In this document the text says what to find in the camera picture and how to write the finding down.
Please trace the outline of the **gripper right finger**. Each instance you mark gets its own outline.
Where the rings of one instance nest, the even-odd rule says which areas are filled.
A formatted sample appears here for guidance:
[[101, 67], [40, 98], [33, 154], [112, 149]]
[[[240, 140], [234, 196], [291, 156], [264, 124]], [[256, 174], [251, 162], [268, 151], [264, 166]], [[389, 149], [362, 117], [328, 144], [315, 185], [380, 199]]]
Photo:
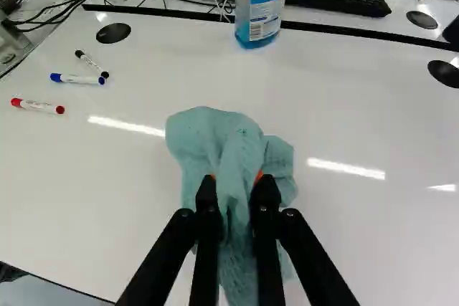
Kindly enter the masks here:
[[278, 256], [287, 252], [311, 305], [358, 305], [356, 297], [299, 210], [280, 210], [275, 179], [259, 172], [250, 194], [250, 225], [259, 305], [284, 305]]

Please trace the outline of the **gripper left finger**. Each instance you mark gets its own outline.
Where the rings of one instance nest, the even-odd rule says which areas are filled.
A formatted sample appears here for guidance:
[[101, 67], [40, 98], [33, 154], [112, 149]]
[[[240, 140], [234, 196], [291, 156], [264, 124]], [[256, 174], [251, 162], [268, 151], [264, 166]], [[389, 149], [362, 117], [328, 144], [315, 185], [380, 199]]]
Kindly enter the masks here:
[[218, 302], [219, 243], [223, 220], [217, 204], [216, 179], [206, 175], [195, 196], [196, 209], [177, 210], [128, 283], [117, 305], [164, 305], [181, 266], [196, 247], [190, 305]]

